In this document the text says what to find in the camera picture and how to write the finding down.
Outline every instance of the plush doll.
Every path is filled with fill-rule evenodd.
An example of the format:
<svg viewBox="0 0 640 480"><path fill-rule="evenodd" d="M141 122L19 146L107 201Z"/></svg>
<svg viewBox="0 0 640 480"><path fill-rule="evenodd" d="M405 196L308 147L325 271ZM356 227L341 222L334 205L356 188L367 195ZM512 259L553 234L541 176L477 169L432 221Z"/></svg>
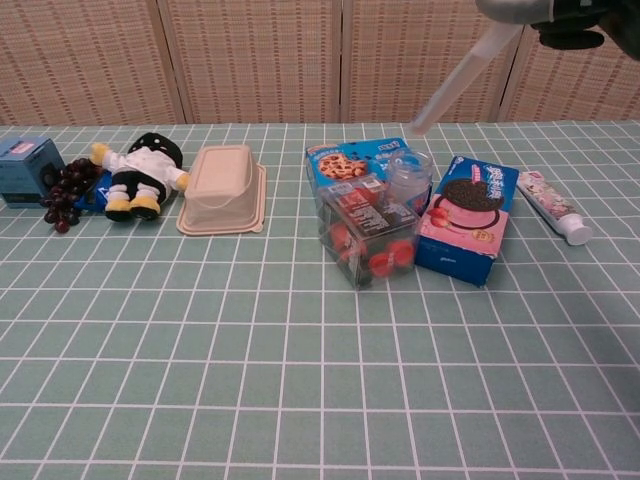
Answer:
<svg viewBox="0 0 640 480"><path fill-rule="evenodd" d="M112 173L105 215L115 222L158 218L160 205L172 190L184 192L189 184L180 148L158 133L145 133L126 156L94 143L90 160Z"/></svg>

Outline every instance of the white cap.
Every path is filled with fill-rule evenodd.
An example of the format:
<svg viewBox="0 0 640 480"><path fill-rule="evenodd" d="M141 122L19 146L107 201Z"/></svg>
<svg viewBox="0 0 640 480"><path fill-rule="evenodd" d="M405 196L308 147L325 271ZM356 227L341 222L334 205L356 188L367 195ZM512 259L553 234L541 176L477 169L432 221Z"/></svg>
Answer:
<svg viewBox="0 0 640 480"><path fill-rule="evenodd" d="M593 237L593 230L582 223L580 215L565 215L558 221L558 225L569 245L584 245Z"/></svg>

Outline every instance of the wicker room divider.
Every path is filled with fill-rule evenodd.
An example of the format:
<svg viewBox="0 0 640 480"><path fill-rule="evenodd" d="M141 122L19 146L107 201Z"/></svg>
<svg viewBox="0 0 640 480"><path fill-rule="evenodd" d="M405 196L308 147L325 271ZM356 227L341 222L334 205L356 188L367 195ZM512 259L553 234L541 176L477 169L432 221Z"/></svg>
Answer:
<svg viewBox="0 0 640 480"><path fill-rule="evenodd" d="M158 4L193 121L338 121L340 0Z"/></svg>
<svg viewBox="0 0 640 480"><path fill-rule="evenodd" d="M2 0L0 124L184 122L155 0Z"/></svg>
<svg viewBox="0 0 640 480"><path fill-rule="evenodd" d="M471 0L345 0L342 121L409 121L484 33ZM495 120L517 42L441 119Z"/></svg>
<svg viewBox="0 0 640 480"><path fill-rule="evenodd" d="M527 29L499 121L640 118L640 62L608 39L595 50L557 52Z"/></svg>
<svg viewBox="0 0 640 480"><path fill-rule="evenodd" d="M474 0L3 0L0 124L406 122L488 25ZM639 118L638 78L527 27L441 121Z"/></svg>

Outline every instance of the blue box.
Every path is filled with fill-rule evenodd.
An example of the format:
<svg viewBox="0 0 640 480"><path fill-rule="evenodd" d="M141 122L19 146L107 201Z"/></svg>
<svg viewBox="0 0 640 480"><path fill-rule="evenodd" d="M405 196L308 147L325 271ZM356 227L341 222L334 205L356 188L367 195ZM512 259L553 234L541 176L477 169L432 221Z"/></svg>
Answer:
<svg viewBox="0 0 640 480"><path fill-rule="evenodd" d="M309 147L306 170L313 194L317 198L319 188L372 173L384 182L391 154L408 148L399 137Z"/></svg>
<svg viewBox="0 0 640 480"><path fill-rule="evenodd" d="M416 264L486 284L519 175L514 168L455 157L422 216Z"/></svg>
<svg viewBox="0 0 640 480"><path fill-rule="evenodd" d="M13 137L0 142L0 194L10 208L41 208L60 178L64 161L47 137Z"/></svg>

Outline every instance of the box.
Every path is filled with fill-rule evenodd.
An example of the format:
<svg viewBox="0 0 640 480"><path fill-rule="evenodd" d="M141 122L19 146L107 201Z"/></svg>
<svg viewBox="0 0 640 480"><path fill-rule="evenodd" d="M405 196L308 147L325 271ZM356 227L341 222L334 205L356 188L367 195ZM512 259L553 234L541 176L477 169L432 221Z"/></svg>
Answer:
<svg viewBox="0 0 640 480"><path fill-rule="evenodd" d="M420 226L416 264L483 286L502 243L519 171L455 157Z"/></svg>
<svg viewBox="0 0 640 480"><path fill-rule="evenodd" d="M408 148L399 137L309 147L305 152L307 178L314 195L319 188L369 174L384 182L391 154Z"/></svg>
<svg viewBox="0 0 640 480"><path fill-rule="evenodd" d="M356 289L413 270L419 217L376 175L318 190L320 241Z"/></svg>
<svg viewBox="0 0 640 480"><path fill-rule="evenodd" d="M47 137L14 137L0 142L0 194L8 207L41 208L60 178L64 162Z"/></svg>

